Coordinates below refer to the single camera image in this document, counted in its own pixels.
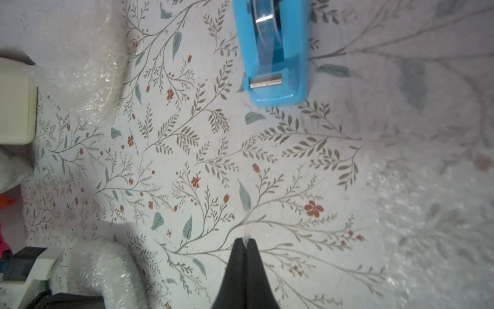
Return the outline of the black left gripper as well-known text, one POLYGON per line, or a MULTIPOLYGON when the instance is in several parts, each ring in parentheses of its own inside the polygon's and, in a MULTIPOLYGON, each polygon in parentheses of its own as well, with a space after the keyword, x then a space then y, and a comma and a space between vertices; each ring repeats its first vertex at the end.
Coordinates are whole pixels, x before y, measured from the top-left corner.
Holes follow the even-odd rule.
POLYGON ((38 295, 27 308, 32 309, 105 309, 102 296, 80 296, 74 294, 58 293, 38 295))

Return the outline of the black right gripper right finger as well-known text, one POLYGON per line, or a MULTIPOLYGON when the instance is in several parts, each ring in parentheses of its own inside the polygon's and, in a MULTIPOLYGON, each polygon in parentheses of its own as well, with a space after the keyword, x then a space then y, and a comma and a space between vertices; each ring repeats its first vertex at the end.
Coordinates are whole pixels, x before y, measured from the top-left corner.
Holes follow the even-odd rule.
POLYGON ((271 290, 257 242, 249 239, 246 247, 246 307, 280 309, 271 290))

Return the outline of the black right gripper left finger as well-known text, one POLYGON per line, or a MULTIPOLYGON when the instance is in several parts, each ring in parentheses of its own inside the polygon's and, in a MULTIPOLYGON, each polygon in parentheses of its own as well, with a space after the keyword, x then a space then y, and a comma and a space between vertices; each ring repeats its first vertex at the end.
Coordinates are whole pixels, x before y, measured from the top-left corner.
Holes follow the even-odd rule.
POLYGON ((235 240, 225 275, 212 309, 246 308, 246 247, 242 238, 235 240))

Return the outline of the clear bubble wrap sheet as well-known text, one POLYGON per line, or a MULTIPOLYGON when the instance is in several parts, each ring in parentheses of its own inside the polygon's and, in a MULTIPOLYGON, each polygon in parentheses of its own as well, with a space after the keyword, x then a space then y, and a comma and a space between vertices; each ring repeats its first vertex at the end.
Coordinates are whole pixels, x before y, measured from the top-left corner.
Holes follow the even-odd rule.
POLYGON ((313 1, 348 85, 395 308, 493 307, 493 2, 313 1))
POLYGON ((128 63, 117 1, 32 1, 24 51, 30 75, 60 109, 110 126, 118 114, 128 63))
POLYGON ((68 292, 102 296, 106 308, 149 308, 145 284, 128 249, 103 239, 80 241, 72 248, 68 292))

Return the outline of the floral table mat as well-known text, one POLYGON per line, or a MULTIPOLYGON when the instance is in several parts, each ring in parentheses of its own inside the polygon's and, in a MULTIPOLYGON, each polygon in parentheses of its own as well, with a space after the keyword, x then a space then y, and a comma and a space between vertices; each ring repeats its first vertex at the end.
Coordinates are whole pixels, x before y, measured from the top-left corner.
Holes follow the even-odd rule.
MULTIPOLYGON (((348 85, 317 72, 299 105, 258 108, 231 1, 122 1, 129 74, 117 121, 85 124, 39 91, 28 243, 126 246, 151 308, 207 308, 234 240, 257 240, 283 308, 395 308, 348 85)), ((340 41, 311 36, 311 58, 340 41)))

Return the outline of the grey white husky plush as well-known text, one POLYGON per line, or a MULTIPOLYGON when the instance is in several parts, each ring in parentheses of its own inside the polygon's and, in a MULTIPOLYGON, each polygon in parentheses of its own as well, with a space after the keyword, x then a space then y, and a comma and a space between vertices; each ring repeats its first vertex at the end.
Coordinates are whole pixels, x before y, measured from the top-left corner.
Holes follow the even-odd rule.
POLYGON ((11 153, 1 146, 1 193, 20 185, 33 173, 27 159, 11 153))

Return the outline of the blue tape dispenser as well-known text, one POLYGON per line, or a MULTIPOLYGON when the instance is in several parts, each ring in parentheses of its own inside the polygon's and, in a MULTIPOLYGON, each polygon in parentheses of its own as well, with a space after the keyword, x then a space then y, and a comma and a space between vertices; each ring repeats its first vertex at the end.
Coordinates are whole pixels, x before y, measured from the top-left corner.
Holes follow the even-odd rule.
POLYGON ((309 89, 311 3, 233 2, 246 76, 244 91, 260 108, 304 102, 309 89))

